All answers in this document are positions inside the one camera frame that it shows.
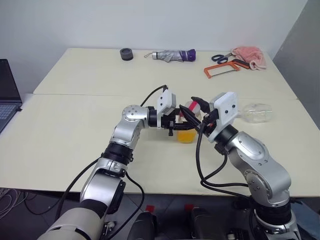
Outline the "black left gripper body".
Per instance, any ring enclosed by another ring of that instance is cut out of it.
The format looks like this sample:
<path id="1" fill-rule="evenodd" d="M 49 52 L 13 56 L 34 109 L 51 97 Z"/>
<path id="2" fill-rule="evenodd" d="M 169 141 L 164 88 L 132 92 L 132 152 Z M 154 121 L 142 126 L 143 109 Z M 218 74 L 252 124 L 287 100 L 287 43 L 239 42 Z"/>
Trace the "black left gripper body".
<path id="1" fill-rule="evenodd" d="M 175 109 L 169 113 L 169 114 L 164 114 L 161 117 L 161 127 L 163 129 L 168 129 L 168 136 L 172 137 L 174 134 L 174 124 L 176 123 L 176 115 L 175 115 Z"/>

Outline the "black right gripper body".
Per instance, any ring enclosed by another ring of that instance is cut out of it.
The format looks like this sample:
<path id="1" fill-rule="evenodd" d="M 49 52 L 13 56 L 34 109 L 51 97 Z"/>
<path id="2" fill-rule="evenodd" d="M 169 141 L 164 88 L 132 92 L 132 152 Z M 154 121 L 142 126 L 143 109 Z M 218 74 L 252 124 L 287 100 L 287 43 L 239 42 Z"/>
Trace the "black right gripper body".
<path id="1" fill-rule="evenodd" d="M 214 109 L 210 113 L 207 113 L 203 117 L 200 129 L 199 129 L 199 133 L 202 133 L 206 137 L 209 137 L 211 133 L 215 130 L 218 119 L 219 119 L 219 112 L 217 109 Z"/>

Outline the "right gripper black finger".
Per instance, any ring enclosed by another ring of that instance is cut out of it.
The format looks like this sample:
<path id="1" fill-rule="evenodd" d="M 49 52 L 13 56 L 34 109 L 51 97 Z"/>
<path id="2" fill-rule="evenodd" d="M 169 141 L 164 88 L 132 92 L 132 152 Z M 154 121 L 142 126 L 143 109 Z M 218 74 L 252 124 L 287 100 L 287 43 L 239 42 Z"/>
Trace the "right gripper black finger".
<path id="1" fill-rule="evenodd" d="M 179 105 L 180 112 L 182 113 L 185 120 L 193 127 L 198 127 L 201 121 L 195 116 L 195 114 L 187 107 Z"/>
<path id="2" fill-rule="evenodd" d="M 196 96 L 192 96 L 191 99 L 192 99 L 193 101 L 195 101 L 196 103 L 199 104 L 200 110 L 201 110 L 203 113 L 209 114 L 209 113 L 211 112 L 211 110 L 210 110 L 210 104 L 209 104 L 207 101 L 203 100 L 203 99 L 200 98 L 200 97 L 196 97 Z"/>

